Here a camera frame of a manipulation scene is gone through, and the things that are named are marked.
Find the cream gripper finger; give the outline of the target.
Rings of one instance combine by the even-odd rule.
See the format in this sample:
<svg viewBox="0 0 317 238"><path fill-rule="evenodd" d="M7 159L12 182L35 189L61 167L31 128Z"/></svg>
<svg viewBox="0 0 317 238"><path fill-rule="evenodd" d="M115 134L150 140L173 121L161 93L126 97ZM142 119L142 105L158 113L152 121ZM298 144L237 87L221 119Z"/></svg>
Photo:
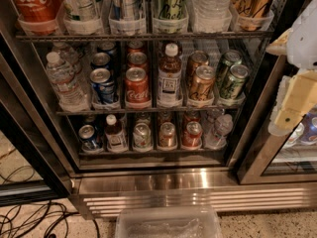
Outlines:
<svg viewBox="0 0 317 238"><path fill-rule="evenodd" d="M287 55L287 41L291 29L284 31L276 40L269 44L265 51L274 56L286 56Z"/></svg>
<svg viewBox="0 0 317 238"><path fill-rule="evenodd" d="M277 117L278 111L281 109L282 101L284 100L284 97L286 95L287 88L289 86L289 81L291 80L290 76L284 75L281 79L281 82L279 83L277 96L275 99L275 105L271 110L271 114L269 117L269 123L268 123L268 132L272 134L273 136L284 136L288 133L285 129L280 129L275 123L275 119Z"/></svg>

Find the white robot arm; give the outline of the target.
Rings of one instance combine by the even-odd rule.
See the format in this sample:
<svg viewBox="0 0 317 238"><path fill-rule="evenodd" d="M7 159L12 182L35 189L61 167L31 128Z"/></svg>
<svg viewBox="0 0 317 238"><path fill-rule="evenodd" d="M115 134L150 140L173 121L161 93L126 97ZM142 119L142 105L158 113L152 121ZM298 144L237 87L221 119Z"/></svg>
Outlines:
<svg viewBox="0 0 317 238"><path fill-rule="evenodd" d="M286 56L298 68L296 75L282 78L269 118L268 131L284 136L317 104L317 0L311 1L266 51Z"/></svg>

